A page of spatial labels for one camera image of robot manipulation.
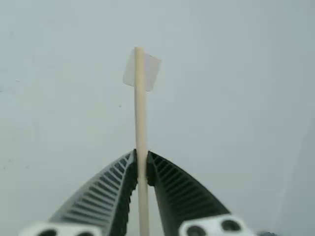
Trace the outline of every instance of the screw hole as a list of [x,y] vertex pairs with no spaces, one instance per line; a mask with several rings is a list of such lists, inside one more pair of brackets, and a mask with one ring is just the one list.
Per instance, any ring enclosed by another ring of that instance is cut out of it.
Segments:
[[44,230],[38,236],[56,236],[57,231],[53,229]]
[[82,232],[82,233],[79,233],[77,236],[94,236],[94,235],[90,232]]
[[236,232],[241,230],[241,226],[234,220],[224,220],[222,222],[222,228],[228,232]]
[[190,226],[187,229],[187,234],[188,236],[205,236],[207,235],[206,232],[203,230],[203,228],[201,228],[200,226]]

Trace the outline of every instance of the gray background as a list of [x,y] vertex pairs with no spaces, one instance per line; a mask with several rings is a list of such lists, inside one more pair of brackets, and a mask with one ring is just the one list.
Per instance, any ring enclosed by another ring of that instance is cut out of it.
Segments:
[[[299,156],[314,110],[314,13],[311,0],[1,1],[0,234],[48,219],[134,148],[133,89],[122,82],[134,46],[162,59],[149,148],[254,230],[313,227],[283,215],[309,166]],[[161,235],[152,189],[150,218]],[[134,192],[130,236],[137,219]]]

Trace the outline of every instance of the white wall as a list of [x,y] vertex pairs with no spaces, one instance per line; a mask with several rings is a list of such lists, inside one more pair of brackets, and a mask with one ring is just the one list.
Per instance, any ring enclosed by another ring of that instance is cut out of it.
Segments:
[[315,232],[314,143],[315,119],[304,138],[298,163],[276,224],[276,232],[280,235],[312,235]]
[[314,107],[312,1],[10,0],[0,29],[1,235],[133,149],[135,45],[162,59],[149,147],[253,229],[273,227]]

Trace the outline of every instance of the wooden stick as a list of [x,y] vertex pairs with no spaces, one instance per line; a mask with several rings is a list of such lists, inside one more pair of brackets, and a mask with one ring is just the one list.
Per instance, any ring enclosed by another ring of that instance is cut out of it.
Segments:
[[149,206],[147,167],[147,122],[146,122],[146,82],[144,78],[144,50],[136,47],[135,54],[135,84],[134,112],[136,130],[136,150],[138,162],[138,200],[140,236],[149,236]]

